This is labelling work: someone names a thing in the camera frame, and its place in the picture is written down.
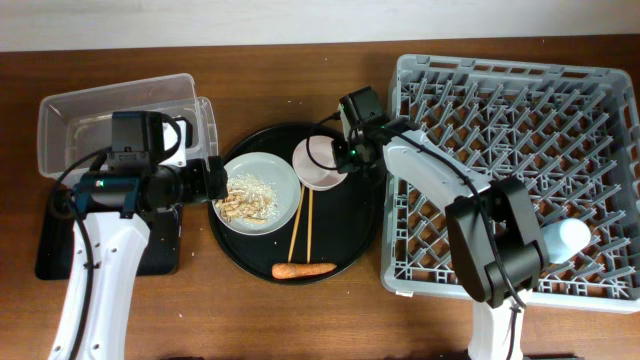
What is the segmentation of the grey plate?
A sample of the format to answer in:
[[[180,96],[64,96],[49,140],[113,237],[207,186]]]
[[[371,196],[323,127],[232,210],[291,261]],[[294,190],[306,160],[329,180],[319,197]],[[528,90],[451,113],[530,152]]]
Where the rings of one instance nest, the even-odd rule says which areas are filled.
[[[301,185],[293,168],[282,158],[265,152],[246,153],[228,161],[224,168],[228,180],[242,173],[261,177],[275,190],[278,200],[278,214],[261,225],[238,220],[227,223],[214,209],[216,218],[224,226],[242,235],[261,236],[280,229],[294,217],[300,199]]]

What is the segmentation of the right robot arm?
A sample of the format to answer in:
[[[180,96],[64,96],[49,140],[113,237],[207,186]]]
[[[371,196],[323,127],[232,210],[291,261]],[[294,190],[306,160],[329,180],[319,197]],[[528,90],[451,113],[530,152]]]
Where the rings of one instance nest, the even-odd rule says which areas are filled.
[[[478,173],[409,128],[362,123],[332,151],[338,172],[380,165],[443,212],[455,276],[473,300],[468,358],[523,358],[526,301],[550,263],[526,186]]]

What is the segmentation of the peanut shells and rice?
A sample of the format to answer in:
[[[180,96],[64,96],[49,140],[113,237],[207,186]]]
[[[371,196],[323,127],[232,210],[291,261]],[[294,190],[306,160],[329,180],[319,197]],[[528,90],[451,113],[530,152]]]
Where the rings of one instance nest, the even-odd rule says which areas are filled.
[[[275,190],[261,177],[242,173],[227,182],[226,198],[216,200],[214,209],[227,223],[244,221],[261,225],[278,214]]]

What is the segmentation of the orange carrot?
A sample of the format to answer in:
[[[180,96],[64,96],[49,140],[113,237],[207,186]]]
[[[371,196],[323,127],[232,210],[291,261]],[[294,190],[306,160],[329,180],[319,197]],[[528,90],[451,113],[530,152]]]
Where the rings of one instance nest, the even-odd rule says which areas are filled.
[[[333,263],[296,264],[277,263],[272,266],[272,276],[275,279],[286,280],[311,277],[330,273],[337,268]]]

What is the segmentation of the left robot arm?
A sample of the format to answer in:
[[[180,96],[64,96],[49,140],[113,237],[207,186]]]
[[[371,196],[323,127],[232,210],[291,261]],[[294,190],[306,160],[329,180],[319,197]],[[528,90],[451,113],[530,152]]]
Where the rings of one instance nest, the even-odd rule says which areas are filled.
[[[182,208],[221,199],[227,173],[218,156],[162,164],[147,153],[109,148],[63,194],[72,222],[69,283],[52,359],[121,359],[134,283],[148,245],[180,237]]]

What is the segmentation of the pink bowl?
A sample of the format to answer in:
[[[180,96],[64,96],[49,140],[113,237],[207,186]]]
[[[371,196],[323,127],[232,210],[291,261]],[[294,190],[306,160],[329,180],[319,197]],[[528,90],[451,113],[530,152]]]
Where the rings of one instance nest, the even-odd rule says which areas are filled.
[[[314,191],[328,191],[346,178],[347,174],[340,174],[336,170],[326,170],[313,163],[307,153],[306,143],[313,158],[326,167],[335,167],[332,152],[333,139],[328,136],[312,136],[309,141],[303,139],[294,149],[292,164],[300,181]]]

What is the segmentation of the wooden chopstick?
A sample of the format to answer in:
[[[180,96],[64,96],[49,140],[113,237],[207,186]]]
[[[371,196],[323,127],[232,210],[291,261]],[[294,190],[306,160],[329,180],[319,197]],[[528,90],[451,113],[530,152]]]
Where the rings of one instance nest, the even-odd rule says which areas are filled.
[[[287,262],[291,262],[292,257],[293,257],[293,252],[294,252],[294,249],[295,249],[295,244],[296,244],[296,239],[297,239],[297,234],[298,234],[298,229],[299,229],[300,215],[301,215],[301,209],[302,209],[302,205],[303,205],[303,201],[304,201],[305,190],[306,190],[306,187],[305,187],[304,184],[302,184],[301,185],[300,199],[299,199],[297,210],[296,210],[296,213],[295,213],[295,216],[294,216],[294,225],[293,225],[293,230],[292,230],[290,244],[289,244]]]
[[[314,190],[308,190],[308,219],[307,219],[307,252],[306,262],[311,263],[312,255],[312,239],[313,239],[313,206],[314,206]]]

